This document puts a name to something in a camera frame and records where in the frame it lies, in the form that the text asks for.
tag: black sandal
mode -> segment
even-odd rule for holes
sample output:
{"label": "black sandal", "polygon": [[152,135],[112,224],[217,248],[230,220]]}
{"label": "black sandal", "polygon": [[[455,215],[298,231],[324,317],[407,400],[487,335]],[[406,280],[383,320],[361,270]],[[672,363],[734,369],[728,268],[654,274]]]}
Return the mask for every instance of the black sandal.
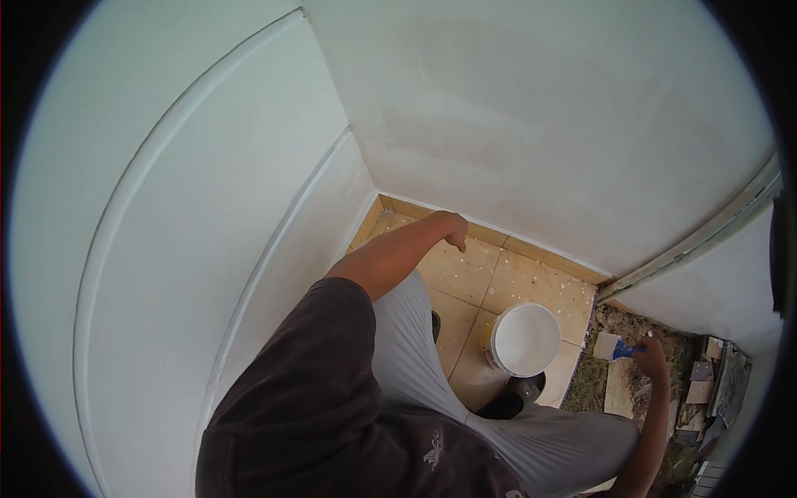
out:
{"label": "black sandal", "polygon": [[432,312],[432,339],[435,344],[438,342],[438,335],[440,335],[440,315]]}

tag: blue paint scraper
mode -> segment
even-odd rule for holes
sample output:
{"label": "blue paint scraper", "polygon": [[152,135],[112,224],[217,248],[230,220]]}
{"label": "blue paint scraper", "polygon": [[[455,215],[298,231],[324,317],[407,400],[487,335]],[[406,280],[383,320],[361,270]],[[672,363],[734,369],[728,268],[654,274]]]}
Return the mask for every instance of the blue paint scraper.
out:
{"label": "blue paint scraper", "polygon": [[634,351],[644,351],[643,347],[631,347],[623,342],[622,337],[609,332],[600,332],[595,342],[592,355],[596,358],[607,359],[611,362],[618,358],[631,358]]}

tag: hand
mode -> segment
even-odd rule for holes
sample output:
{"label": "hand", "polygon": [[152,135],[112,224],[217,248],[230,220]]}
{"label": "hand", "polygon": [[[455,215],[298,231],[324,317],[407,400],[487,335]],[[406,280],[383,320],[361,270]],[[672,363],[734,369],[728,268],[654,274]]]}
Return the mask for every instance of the hand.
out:
{"label": "hand", "polygon": [[450,221],[451,232],[446,236],[446,242],[459,249],[460,253],[465,252],[465,234],[468,233],[468,221],[456,213],[448,211],[438,211],[445,214]]}
{"label": "hand", "polygon": [[642,337],[634,347],[643,347],[645,352],[634,351],[634,361],[639,370],[653,382],[661,382],[669,387],[669,367],[664,357],[662,343],[655,337]]}

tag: tile floor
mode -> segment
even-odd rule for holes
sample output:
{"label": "tile floor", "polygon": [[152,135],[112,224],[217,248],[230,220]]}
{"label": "tile floor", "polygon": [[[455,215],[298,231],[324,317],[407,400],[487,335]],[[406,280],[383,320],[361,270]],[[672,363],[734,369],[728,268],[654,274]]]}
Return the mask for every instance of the tile floor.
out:
{"label": "tile floor", "polygon": [[[385,210],[367,240],[413,221],[415,218]],[[487,363],[483,347],[489,330],[497,316],[510,306],[538,303],[556,317],[562,342],[556,359],[545,370],[547,385],[537,402],[559,407],[583,347],[595,286],[478,240],[478,230],[469,233],[475,238],[465,239],[465,254],[440,241],[418,265],[429,289],[432,309],[441,317],[437,346],[449,384],[471,411],[478,411],[492,400],[508,376]],[[501,241],[500,237],[488,239]]]}

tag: white bucket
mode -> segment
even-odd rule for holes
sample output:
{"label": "white bucket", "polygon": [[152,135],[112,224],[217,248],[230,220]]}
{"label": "white bucket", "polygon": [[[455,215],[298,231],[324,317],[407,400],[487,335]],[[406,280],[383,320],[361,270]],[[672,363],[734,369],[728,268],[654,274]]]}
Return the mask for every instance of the white bucket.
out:
{"label": "white bucket", "polygon": [[561,337],[556,318],[545,306],[516,304],[496,319],[485,341],[487,361],[512,377],[533,377],[556,357]]}

